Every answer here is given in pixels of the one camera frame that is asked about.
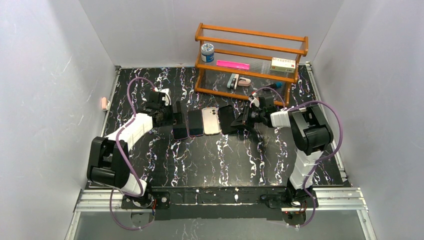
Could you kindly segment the phone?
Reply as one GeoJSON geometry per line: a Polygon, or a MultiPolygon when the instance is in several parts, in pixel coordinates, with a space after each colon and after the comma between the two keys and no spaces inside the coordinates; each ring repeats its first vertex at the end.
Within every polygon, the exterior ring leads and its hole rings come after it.
{"type": "Polygon", "coordinates": [[[204,134],[202,111],[200,109],[190,110],[188,117],[188,135],[190,137],[198,137],[204,134]]]}
{"type": "Polygon", "coordinates": [[[173,138],[178,140],[184,140],[188,138],[188,130],[185,122],[175,123],[172,125],[172,135],[173,138]]]}

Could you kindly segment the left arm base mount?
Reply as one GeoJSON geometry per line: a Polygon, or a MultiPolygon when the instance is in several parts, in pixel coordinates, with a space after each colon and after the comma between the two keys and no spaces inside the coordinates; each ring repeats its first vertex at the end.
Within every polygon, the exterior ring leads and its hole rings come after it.
{"type": "Polygon", "coordinates": [[[155,220],[158,210],[167,210],[170,200],[169,192],[150,190],[142,197],[124,195],[121,208],[130,211],[130,219],[136,227],[143,227],[155,220]]]}

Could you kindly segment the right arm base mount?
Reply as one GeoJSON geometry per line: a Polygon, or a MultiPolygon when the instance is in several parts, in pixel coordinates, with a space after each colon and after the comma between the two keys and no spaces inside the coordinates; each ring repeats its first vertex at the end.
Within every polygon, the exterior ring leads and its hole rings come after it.
{"type": "Polygon", "coordinates": [[[281,209],[283,221],[294,228],[308,224],[313,217],[307,217],[307,210],[315,211],[319,206],[316,192],[311,188],[293,190],[286,187],[283,191],[262,194],[259,200],[270,209],[281,209]]]}

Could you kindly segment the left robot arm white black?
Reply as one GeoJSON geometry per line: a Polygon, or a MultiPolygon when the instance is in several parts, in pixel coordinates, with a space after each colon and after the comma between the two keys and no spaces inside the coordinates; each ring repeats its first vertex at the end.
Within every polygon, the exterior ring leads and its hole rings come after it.
{"type": "Polygon", "coordinates": [[[147,182],[136,175],[130,163],[129,151],[152,129],[174,124],[176,115],[170,89],[150,92],[145,108],[135,112],[127,123],[105,137],[97,136],[92,140],[87,179],[132,197],[142,197],[147,182]]]}

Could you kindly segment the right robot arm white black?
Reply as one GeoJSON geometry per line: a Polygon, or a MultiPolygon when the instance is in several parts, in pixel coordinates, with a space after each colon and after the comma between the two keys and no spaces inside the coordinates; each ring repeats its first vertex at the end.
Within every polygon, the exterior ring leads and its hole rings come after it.
{"type": "Polygon", "coordinates": [[[261,96],[258,102],[259,105],[246,104],[231,126],[246,129],[262,123],[269,128],[290,128],[296,146],[296,160],[286,192],[294,199],[310,197],[316,166],[334,139],[333,131],[320,108],[324,102],[312,100],[290,109],[278,109],[270,96],[261,96]]]}

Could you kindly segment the beige phone case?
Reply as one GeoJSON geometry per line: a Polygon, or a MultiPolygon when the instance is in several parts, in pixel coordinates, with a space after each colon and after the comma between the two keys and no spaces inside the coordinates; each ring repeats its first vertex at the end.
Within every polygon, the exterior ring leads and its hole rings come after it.
{"type": "Polygon", "coordinates": [[[216,107],[206,107],[201,110],[203,130],[205,135],[216,135],[221,132],[218,110],[216,107]]]}

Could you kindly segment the black phone case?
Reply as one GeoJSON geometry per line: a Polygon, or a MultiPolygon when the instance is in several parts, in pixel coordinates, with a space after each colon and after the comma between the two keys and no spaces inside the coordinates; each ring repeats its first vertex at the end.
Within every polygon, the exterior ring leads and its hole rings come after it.
{"type": "Polygon", "coordinates": [[[238,130],[231,126],[233,121],[236,119],[234,114],[234,107],[232,105],[220,107],[218,109],[218,119],[223,135],[237,133],[238,130]]]}

